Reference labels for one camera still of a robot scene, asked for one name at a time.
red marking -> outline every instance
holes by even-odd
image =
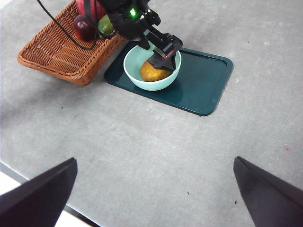
[[[287,151],[287,152],[291,152],[292,149],[290,146],[288,146],[287,144],[284,145],[284,150]]]

light blue bowl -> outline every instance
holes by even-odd
[[[146,82],[140,75],[140,68],[143,63],[153,55],[154,45],[150,43],[151,48],[147,51],[139,46],[135,46],[131,49],[124,58],[123,67],[124,71],[129,79],[138,87],[147,91],[158,91],[168,87],[176,79],[180,66],[181,66],[181,54],[178,51],[176,53],[176,69],[172,74],[165,79],[155,82]]]

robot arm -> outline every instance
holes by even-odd
[[[175,54],[182,41],[169,33],[161,33],[153,25],[159,25],[159,15],[148,6],[149,0],[97,0],[107,12],[116,31],[129,41],[148,50],[149,42],[156,48],[148,62],[156,69],[175,70]]]

yellow fruit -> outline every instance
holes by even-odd
[[[144,81],[155,82],[170,75],[169,71],[157,70],[148,61],[145,61],[140,69],[141,77]]]

plastic tray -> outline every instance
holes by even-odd
[[[182,48],[182,65],[176,80],[163,90],[146,91],[134,85],[123,69],[124,57],[134,46],[128,43],[107,69],[107,83],[200,116],[216,109],[233,69],[231,60]]]

